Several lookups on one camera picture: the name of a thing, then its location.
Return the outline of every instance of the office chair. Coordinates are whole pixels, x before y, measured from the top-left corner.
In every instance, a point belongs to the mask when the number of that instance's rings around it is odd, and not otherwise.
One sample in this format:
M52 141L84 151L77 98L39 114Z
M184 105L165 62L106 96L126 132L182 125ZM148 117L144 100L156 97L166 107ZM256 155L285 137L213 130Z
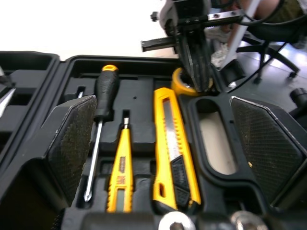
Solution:
M307 26L306 25L287 25L287 26L267 26L267 25L257 25L250 26L248 31L251 32L257 39L264 42L256 41L247 36L243 37L243 41L251 44L251 46L239 47L237 49L238 53L245 52L258 52L260 54L260 64L259 68L263 65L265 55L270 56L274 55L274 58L285 64L289 67L292 72L289 75L289 78L295 78L300 71L300 69L289 59L284 57L280 53L276 53L276 50L270 47L271 42L287 42L287 43L296 43L299 41L302 34L307 35ZM255 79L255 83L259 83L261 80L262 70L258 72L258 76Z
M307 90L297 88L290 93L290 97L297 106L290 115L307 131Z

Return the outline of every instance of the screwdriver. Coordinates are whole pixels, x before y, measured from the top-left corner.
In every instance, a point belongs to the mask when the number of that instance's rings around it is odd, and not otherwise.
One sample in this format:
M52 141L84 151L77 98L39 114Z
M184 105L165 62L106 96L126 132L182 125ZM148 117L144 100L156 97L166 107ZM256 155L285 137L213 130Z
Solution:
M4 71L0 67L0 78L5 78ZM3 97L0 98L0 117L2 117L5 108L8 106L10 100L13 97L13 94L15 92L15 88L10 89Z
M133 173L128 124L129 118L126 117L111 174L107 212L131 212Z
M113 65L104 66L96 82L97 108L94 119L98 123L98 125L95 145L92 154L90 174L88 176L87 186L84 193L85 202L89 202L92 198L92 186L96 171L99 151L99 140L102 132L103 121L109 120L112 116L111 110L113 101L118 91L118 86L118 68Z

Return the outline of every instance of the black plastic tool case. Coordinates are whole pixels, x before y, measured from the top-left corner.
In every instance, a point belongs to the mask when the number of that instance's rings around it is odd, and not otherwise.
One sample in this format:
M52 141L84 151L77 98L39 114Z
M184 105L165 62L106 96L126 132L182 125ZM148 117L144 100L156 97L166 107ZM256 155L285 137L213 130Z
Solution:
M16 88L0 118L0 175L24 141L29 139L46 117L40 114L40 104L46 88L59 64L54 54L38 52L0 52L0 66L10 75ZM0 96L7 92L0 84Z
M34 126L28 128L27 132L20 131L20 133L31 135L43 124L46 116L55 106L77 98L79 92L84 91L84 96L93 95L95 79L104 65L116 65L120 77L120 87L113 106L114 117L112 121L104 124L100 139L93 198L89 203L85 203L83 200L96 133L95 124L93 124L92 129L88 161L75 199L71 207L62 210L53 229L92 230L102 229L101 226L104 227L103 229L122 229L126 226L129 226L130 229L157 229L162 215L158 213L152 203L152 184L156 170L153 93L154 90L161 87L170 87L172 73L180 66L179 61L176 59L76 56L58 65L59 61L56 56L45 55L45 59L50 60L50 62L40 61L39 63L41 64L41 74L44 74L47 83L43 83L38 90L39 92L35 92L33 95L33 97L37 94L40 95L35 101L35 103L40 102L39 106L36 107L36 110L30 108L28 112L30 115L32 110L37 111L33 116ZM9 64L8 67L5 65L2 67L9 71L8 73L20 68ZM198 98L181 95L178 97L178 101L185 121L201 191L201 208L197 213L191 215L197 225L196 227L206 229L206 226L210 224L218 226L222 223L225 224L225 229L233 229L227 216L236 210L247 210L257 215L273 214L274 210L265 200L243 155L229 106L229 95L220 93L218 96ZM108 182L122 128L123 113L127 111L130 113L134 174L132 213L129 215L108 214L106 213ZM228 135L237 167L236 173L232 175L223 175L216 172L208 163L201 146L203 143L199 137L198 113L211 112L219 112ZM6 185L1 186L3 189L7 189ZM49 226L50 222L53 221L57 213L56 211L44 212L44 210L47 210L45 207L50 204L48 200L40 197L39 192L37 193L37 201L39 201L38 204L34 203L29 207L31 211L22 214L22 219L27 219L27 229L48 229L51 227ZM22 205L13 202L10 210L12 215L14 209ZM13 217L12 220L16 220L16 223L18 223L21 217ZM20 227L18 224L15 224L15 226L15 229Z

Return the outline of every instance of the person's leg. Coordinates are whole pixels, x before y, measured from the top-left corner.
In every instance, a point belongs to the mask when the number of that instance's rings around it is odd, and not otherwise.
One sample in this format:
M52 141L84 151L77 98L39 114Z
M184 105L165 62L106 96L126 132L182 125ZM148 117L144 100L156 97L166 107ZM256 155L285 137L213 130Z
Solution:
M244 10L246 10L249 7L250 0L240 0L241 6ZM256 19L266 18L268 17L277 7L279 3L279 0L262 0L259 2L258 8L256 9L254 17ZM230 37L228 39L227 45L228 47L231 46L232 41L238 31L239 24L233 25L233 30L230 34Z

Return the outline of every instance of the yellow voltage tester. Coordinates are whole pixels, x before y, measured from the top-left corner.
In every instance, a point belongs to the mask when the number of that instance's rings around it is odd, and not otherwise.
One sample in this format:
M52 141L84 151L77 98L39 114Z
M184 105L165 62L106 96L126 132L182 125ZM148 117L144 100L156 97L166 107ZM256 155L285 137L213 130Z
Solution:
M132 209L133 172L128 124L129 118L124 118L109 184L107 212L131 212Z
M175 92L154 92L156 126L156 178L153 202L162 213L172 210L193 213L201 205L189 144Z

